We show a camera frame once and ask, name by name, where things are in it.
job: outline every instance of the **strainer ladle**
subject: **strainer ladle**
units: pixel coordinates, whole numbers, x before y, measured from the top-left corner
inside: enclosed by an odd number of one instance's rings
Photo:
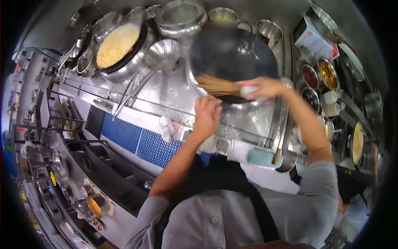
[[[144,58],[145,66],[150,69],[150,72],[138,83],[126,100],[116,110],[113,115],[113,120],[130,98],[135,100],[138,93],[157,70],[172,67],[178,61],[180,55],[181,45],[174,40],[165,39],[154,43],[148,49]]]

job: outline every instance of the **wok brush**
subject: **wok brush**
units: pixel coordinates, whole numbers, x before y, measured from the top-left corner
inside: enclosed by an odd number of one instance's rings
[[[195,78],[198,86],[209,95],[220,97],[225,95],[240,96],[245,98],[251,92],[258,90],[257,86],[241,86],[235,82],[224,80],[210,75],[202,75]]]

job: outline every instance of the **hand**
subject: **hand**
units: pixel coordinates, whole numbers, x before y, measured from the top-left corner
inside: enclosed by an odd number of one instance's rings
[[[221,102],[221,100],[212,96],[202,97],[196,100],[195,125],[193,126],[191,135],[198,139],[199,142],[204,142],[216,132],[220,124],[222,108],[219,104],[221,104]]]
[[[259,86],[259,90],[252,92],[246,97],[248,100],[253,100],[260,97],[272,98],[281,95],[287,89],[287,87],[280,80],[264,77],[238,81],[237,84],[244,86]]]
[[[377,145],[375,145],[374,143],[372,143],[372,149],[373,149],[373,158],[377,159],[377,157],[378,157],[378,148],[377,148]]]

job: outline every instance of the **black wok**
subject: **black wok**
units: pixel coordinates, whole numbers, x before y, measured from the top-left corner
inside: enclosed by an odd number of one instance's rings
[[[235,27],[207,25],[189,52],[195,77],[207,74],[230,81],[260,76],[278,78],[278,65],[272,50],[256,35]],[[235,96],[219,97],[230,104],[247,100]]]

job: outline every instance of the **wooden handle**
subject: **wooden handle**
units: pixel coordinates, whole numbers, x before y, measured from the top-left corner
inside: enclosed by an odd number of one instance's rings
[[[342,36],[336,34],[335,32],[333,32],[333,34],[334,34],[342,43],[346,44],[346,45],[354,52],[354,54],[355,54],[356,56],[358,56],[358,53],[355,51],[355,49],[354,49],[350,44],[348,44],[348,42],[347,42]]]
[[[272,164],[273,165],[277,165],[278,164],[279,158],[281,157],[281,153],[282,153],[282,150],[280,148],[278,148],[276,150],[275,156],[274,156],[274,158],[272,160]]]

